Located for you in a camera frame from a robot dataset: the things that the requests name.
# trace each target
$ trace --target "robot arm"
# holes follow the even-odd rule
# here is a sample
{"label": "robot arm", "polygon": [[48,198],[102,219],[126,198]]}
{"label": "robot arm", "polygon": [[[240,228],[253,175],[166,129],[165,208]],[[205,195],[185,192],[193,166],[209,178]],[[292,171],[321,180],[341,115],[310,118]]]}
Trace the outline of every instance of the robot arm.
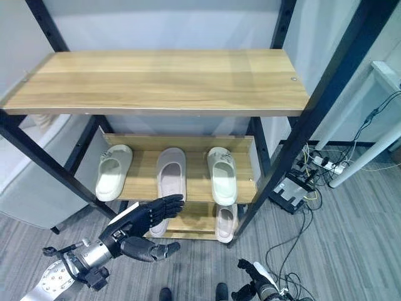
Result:
{"label": "robot arm", "polygon": [[163,219],[176,217],[184,205],[182,198],[181,194],[173,194],[147,204],[136,203],[112,219],[99,240],[114,258],[127,255],[148,262],[167,258],[179,250],[178,243],[156,245],[142,236]]}
{"label": "robot arm", "polygon": [[171,256],[180,249],[179,243],[158,245],[141,236],[163,219],[176,217],[184,205],[182,198],[174,194],[147,204],[135,203],[112,219],[93,244],[83,241],[61,250],[43,248],[45,256],[59,260],[46,269],[37,286],[21,301],[69,300],[83,285],[100,290],[110,275],[104,264],[121,255],[147,262]]}
{"label": "robot arm", "polygon": [[261,301],[287,300],[283,297],[285,290],[279,291],[270,274],[258,262],[254,264],[240,259],[238,267],[252,278],[249,284],[243,286],[238,292],[231,293],[234,301],[250,301],[258,294]]}

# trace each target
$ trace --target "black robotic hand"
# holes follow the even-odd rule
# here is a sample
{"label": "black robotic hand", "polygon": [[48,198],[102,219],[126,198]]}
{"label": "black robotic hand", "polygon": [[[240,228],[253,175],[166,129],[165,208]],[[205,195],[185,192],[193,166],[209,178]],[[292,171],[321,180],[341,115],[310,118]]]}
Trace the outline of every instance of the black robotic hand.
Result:
{"label": "black robotic hand", "polygon": [[243,286],[238,292],[231,293],[234,301],[250,301],[256,294],[262,301],[285,300],[280,296],[276,287],[265,276],[260,274],[252,263],[245,259],[240,259],[238,267],[245,270],[251,276],[252,281]]}
{"label": "black robotic hand", "polygon": [[148,262],[166,259],[180,249],[179,243],[157,245],[142,236],[163,219],[176,217],[184,205],[182,198],[182,194],[173,194],[133,205],[112,220],[99,239],[113,257],[127,255]]}

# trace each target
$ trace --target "wood grain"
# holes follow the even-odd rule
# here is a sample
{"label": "wood grain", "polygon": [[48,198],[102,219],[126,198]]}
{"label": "wood grain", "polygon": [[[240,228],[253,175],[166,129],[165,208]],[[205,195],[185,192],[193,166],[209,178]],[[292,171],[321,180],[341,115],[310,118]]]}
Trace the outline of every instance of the wood grain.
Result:
{"label": "wood grain", "polygon": [[[149,233],[145,235],[147,238],[156,239]],[[179,233],[179,232],[166,232],[161,238],[172,238],[176,240],[217,240],[215,234],[209,233]]]}
{"label": "wood grain", "polygon": [[187,202],[178,217],[169,220],[167,231],[214,234],[216,204]]}
{"label": "wood grain", "polygon": [[[156,162],[160,151],[134,151],[127,178],[118,199],[152,201],[157,198]],[[187,201],[214,202],[206,152],[186,152]],[[256,193],[249,155],[233,152],[237,167],[237,203],[247,204]]]}
{"label": "wood grain", "polygon": [[188,202],[214,203],[206,159],[207,152],[214,146],[227,147],[236,161],[237,203],[250,203],[256,194],[248,153],[254,139],[252,136],[186,137],[105,134],[105,138],[109,145],[125,144],[133,150],[132,163],[118,199],[151,201],[157,198],[157,158],[168,147],[180,147],[185,152]]}
{"label": "wood grain", "polygon": [[208,152],[212,147],[225,147],[231,152],[249,152],[253,136],[151,136],[137,134],[105,134],[110,145],[125,144],[136,151],[164,151],[179,147],[184,152]]}
{"label": "wood grain", "polygon": [[8,97],[9,114],[300,115],[283,50],[56,53]]}

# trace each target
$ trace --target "slipper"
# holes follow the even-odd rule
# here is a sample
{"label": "slipper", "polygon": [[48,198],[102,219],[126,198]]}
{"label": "slipper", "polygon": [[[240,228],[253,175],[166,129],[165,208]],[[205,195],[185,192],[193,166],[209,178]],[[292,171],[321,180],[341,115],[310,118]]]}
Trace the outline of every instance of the slipper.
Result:
{"label": "slipper", "polygon": [[[176,147],[164,150],[157,159],[157,192],[159,198],[171,194],[182,194],[185,201],[187,184],[185,175],[185,154]],[[153,237],[162,237],[167,230],[169,219],[149,229]]]}
{"label": "slipper", "polygon": [[236,163],[231,153],[223,147],[213,147],[207,154],[207,165],[214,201],[223,206],[234,204],[238,191]]}
{"label": "slipper", "polygon": [[221,243],[229,243],[237,227],[237,204],[230,206],[217,205],[215,235]]}
{"label": "slipper", "polygon": [[100,157],[96,197],[110,202],[121,194],[132,162],[132,150],[123,144],[109,148]]}

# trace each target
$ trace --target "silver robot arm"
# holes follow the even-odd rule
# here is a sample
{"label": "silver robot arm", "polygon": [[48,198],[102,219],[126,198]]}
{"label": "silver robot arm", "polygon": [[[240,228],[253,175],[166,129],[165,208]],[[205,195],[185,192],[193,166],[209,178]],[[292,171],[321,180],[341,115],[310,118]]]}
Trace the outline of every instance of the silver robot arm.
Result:
{"label": "silver robot arm", "polygon": [[45,256],[59,260],[44,271],[39,283],[21,301],[71,300],[84,285],[98,291],[110,275],[104,265],[121,255],[146,262],[168,258],[180,249],[179,243],[158,245],[142,236],[163,219],[176,217],[184,205],[182,198],[175,194],[135,203],[112,219],[94,243],[83,240],[61,250],[43,248]]}

